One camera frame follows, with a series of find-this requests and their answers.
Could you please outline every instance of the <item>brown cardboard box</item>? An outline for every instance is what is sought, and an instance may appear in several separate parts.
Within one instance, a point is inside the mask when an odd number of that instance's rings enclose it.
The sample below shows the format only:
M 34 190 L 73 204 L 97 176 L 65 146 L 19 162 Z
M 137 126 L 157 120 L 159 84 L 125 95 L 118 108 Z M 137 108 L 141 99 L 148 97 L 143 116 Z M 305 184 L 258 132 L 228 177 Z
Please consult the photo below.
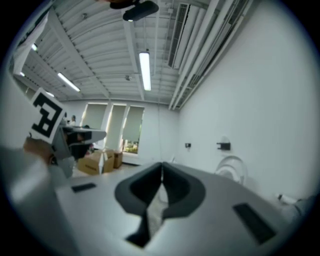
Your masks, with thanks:
M 78 160 L 77 168 L 89 175 L 110 173 L 114 170 L 115 155 L 111 149 L 97 150 Z
M 120 151 L 114 151 L 114 168 L 119 168 L 122 165 L 123 153 Z

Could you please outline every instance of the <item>black bracket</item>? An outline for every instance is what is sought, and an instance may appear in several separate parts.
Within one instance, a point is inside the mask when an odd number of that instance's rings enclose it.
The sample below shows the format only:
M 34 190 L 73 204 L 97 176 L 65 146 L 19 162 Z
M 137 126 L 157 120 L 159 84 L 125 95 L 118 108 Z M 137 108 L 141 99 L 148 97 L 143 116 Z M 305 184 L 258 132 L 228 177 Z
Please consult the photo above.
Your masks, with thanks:
M 228 143 L 218 142 L 217 145 L 220 145 L 220 147 L 218 147 L 218 150 L 230 150 L 231 149 L 230 142 L 228 142 Z

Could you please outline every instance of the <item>air vent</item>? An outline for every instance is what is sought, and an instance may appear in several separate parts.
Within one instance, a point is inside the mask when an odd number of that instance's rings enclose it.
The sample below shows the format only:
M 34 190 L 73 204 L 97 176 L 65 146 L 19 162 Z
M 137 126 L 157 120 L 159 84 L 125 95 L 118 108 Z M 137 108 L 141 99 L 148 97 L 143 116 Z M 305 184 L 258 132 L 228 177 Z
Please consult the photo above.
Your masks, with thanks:
M 176 53 L 178 50 L 178 46 L 181 40 L 182 32 L 185 27 L 186 18 L 188 15 L 189 10 L 189 4 L 180 3 L 178 7 L 178 11 L 176 14 L 174 29 L 173 29 L 173 35 L 172 35 L 172 41 L 171 41 L 171 47 L 169 51 L 169 59 L 168 59 L 168 65 L 172 68 L 174 66 Z

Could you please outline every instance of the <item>window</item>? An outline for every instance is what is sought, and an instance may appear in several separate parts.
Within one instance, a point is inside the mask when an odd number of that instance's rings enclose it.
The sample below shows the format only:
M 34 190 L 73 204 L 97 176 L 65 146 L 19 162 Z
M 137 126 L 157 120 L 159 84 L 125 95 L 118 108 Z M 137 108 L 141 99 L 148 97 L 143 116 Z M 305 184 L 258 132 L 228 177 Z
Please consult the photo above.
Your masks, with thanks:
M 119 139 L 121 138 L 122 123 L 125 115 L 125 105 L 113 105 L 110 113 L 108 128 L 106 131 L 105 145 L 112 150 L 119 150 Z
M 122 135 L 124 152 L 138 153 L 144 110 L 143 107 L 130 106 Z
M 106 108 L 106 104 L 88 104 L 84 111 L 81 125 L 88 125 L 92 129 L 101 129 Z

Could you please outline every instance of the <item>light fixture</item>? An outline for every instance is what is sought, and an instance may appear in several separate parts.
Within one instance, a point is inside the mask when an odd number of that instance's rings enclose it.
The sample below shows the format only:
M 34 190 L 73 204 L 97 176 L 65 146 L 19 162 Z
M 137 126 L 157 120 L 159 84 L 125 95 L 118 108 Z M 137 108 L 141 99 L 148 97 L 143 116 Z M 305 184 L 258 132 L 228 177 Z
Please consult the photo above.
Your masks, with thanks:
M 151 77 L 150 77 L 150 54 L 149 52 L 139 53 L 143 87 L 146 91 L 151 91 Z
M 50 95 L 51 97 L 55 97 L 51 92 L 46 92 L 46 94 Z
M 58 73 L 58 77 L 60 77 L 67 85 L 69 85 L 72 89 L 80 92 L 80 89 L 76 87 L 68 78 L 66 78 L 62 73 Z
M 34 50 L 34 51 L 36 51 L 36 50 L 38 49 L 38 47 L 37 47 L 37 45 L 36 45 L 35 43 L 32 44 L 31 48 L 32 48 L 32 50 Z

